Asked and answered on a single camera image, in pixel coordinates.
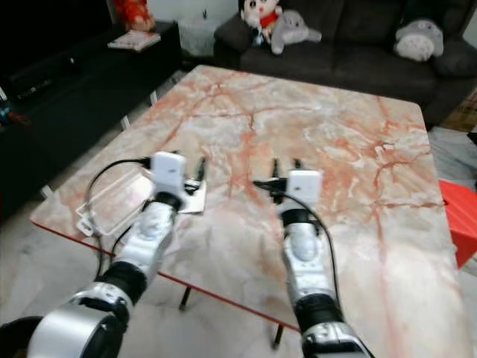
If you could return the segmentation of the red plastic stool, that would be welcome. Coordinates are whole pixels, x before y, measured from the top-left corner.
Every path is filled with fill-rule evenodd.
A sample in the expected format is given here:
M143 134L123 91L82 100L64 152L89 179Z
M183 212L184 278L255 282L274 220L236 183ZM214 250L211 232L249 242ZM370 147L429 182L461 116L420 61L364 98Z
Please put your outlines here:
M456 247L457 266L462 269L477 254L477 193L445 180L439 184L449 219L451 241Z

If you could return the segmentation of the blue and white small clutter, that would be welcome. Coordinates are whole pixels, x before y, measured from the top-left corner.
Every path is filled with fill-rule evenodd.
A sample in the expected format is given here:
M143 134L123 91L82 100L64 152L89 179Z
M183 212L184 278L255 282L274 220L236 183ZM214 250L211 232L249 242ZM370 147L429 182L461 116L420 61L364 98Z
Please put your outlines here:
M23 115L23 113L17 112L17 109L15 108L16 104L10 99L9 95L4 93L2 88L0 88L0 99L0 117L2 125L31 125L31 120Z

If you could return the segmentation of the dark grey fabric sofa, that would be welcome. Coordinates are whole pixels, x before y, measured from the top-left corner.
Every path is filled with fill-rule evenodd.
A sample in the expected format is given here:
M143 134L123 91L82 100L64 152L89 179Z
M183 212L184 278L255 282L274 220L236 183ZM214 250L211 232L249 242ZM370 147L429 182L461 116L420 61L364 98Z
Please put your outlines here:
M435 22L443 41L464 39L477 0L279 0L279 5L299 11L321 41L287 45L275 55L269 45L251 44L253 30L236 13L214 33L215 65L408 100L420 107L429 128L477 89L477 76L444 78L434 71L435 57L414 62L394 51L396 31L415 19Z

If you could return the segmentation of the large grey Totoro plush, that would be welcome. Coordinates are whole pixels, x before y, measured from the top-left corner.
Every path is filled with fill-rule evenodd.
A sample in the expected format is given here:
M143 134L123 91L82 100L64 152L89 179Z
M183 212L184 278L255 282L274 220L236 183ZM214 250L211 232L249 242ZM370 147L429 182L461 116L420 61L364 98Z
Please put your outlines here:
M402 25L395 33L395 54L414 62L426 62L442 57L443 31L430 19L415 19Z

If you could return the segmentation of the black low TV console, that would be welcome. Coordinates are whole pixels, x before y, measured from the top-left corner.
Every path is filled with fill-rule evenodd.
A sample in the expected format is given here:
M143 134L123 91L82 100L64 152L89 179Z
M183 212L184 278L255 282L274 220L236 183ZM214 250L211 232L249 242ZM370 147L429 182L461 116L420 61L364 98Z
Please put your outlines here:
M96 52L24 102L1 140L0 219L13 217L41 188L115 127L180 68L180 25L158 22L160 41L140 52Z

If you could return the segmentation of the dark grey sofa cushion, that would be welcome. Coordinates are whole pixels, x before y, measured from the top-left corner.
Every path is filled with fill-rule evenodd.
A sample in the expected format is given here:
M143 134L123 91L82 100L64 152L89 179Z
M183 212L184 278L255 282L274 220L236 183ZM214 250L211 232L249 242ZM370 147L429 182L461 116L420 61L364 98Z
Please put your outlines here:
M477 76L477 48L462 37L444 41L444 51L433 60L434 71L444 78Z

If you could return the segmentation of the clear plastic food container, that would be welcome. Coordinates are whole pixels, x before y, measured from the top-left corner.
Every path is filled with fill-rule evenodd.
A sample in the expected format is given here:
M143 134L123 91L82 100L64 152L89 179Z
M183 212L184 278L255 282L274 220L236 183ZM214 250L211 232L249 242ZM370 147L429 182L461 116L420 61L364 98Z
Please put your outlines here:
M136 222L143 208L162 194L153 194L151 160L152 157L117 160L79 186L80 202L75 214L79 217L76 228L82 235L118 238L120 232ZM195 180L188 176L187 169L186 164L185 180ZM170 195L169 201L180 214L200 214L206 192L205 182L195 195L185 195L181 200Z

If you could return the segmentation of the white lace covered basket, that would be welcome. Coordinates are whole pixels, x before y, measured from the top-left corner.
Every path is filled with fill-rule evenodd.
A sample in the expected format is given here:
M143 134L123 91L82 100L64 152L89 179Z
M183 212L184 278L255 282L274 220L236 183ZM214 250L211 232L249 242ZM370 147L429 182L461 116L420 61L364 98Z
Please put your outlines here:
M215 19L177 20L180 45L188 57L214 57L215 31L221 21Z

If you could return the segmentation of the black haired doll red scarf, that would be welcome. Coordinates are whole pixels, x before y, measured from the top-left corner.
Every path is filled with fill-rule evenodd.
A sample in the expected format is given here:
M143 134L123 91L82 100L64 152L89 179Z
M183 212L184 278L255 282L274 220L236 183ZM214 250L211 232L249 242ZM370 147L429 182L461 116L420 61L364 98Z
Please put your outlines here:
M241 0L239 16L253 30L252 45L272 44L280 14L283 13L279 0Z

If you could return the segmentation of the red festive ornament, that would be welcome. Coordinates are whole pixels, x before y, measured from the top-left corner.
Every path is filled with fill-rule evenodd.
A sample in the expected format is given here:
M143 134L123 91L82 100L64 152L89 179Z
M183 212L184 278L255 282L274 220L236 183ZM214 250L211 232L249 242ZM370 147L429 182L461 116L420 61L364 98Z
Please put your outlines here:
M148 9L148 0L112 0L120 22L127 30L150 33L156 27L156 18Z

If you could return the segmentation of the flat printed book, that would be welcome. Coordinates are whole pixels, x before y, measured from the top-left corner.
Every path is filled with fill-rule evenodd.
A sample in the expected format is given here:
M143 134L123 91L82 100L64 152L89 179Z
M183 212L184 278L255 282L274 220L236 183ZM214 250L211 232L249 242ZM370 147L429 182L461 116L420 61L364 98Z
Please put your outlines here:
M128 50L140 52L151 45L157 44L162 39L158 33L146 33L146 31L130 30L128 33L120 35L107 44L113 50Z

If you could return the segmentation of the black rubbish bin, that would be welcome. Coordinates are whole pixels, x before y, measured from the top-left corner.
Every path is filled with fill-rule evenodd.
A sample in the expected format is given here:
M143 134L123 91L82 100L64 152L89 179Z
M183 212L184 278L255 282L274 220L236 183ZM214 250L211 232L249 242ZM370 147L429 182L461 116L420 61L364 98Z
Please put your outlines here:
M42 319L28 316L1 325L0 358L26 358L28 344Z

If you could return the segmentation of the orange veined marble coffee table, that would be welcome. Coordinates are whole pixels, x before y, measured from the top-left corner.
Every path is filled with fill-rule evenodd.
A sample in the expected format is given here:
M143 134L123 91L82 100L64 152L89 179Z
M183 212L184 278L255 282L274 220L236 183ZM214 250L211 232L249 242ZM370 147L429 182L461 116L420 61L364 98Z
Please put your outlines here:
M95 173L176 150L206 160L204 213L178 219L159 271L174 282L296 327L282 225L253 186L300 158L323 175L316 211L332 231L345 317L377 358L473 358L438 173L420 108L272 76L198 67L65 181L31 221L92 248L78 229Z

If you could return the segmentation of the long black soundbar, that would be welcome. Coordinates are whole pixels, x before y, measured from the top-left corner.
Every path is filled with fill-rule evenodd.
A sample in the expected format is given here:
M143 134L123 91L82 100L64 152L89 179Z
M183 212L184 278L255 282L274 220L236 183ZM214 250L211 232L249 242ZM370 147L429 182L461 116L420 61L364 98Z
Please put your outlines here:
M64 52L56 57L49 57L15 69L1 82L1 89L8 98L24 100L44 91L64 75L74 74L79 70L78 59L74 54Z

